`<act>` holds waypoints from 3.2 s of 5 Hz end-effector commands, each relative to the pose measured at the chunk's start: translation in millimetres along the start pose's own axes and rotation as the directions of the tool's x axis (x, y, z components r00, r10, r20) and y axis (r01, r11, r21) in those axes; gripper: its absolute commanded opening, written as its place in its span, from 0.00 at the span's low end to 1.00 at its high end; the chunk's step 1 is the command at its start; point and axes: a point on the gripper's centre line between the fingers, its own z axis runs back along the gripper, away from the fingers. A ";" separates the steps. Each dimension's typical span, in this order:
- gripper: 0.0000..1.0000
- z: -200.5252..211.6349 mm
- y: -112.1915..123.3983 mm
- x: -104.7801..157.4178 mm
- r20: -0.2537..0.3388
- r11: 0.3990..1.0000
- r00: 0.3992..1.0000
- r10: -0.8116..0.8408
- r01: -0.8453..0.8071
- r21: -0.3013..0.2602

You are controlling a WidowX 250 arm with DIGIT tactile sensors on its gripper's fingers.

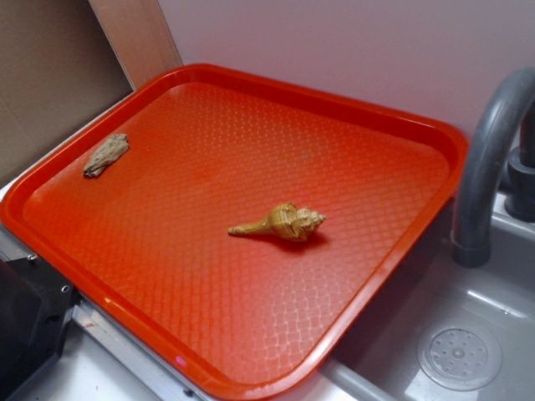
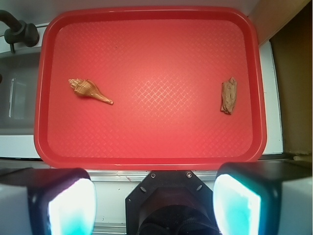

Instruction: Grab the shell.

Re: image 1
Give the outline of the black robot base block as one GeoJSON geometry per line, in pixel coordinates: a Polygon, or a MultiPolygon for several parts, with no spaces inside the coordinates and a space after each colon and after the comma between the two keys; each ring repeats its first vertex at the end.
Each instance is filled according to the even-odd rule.
{"type": "Polygon", "coordinates": [[[60,360],[78,292],[35,254],[1,262],[1,399],[60,360]]]}

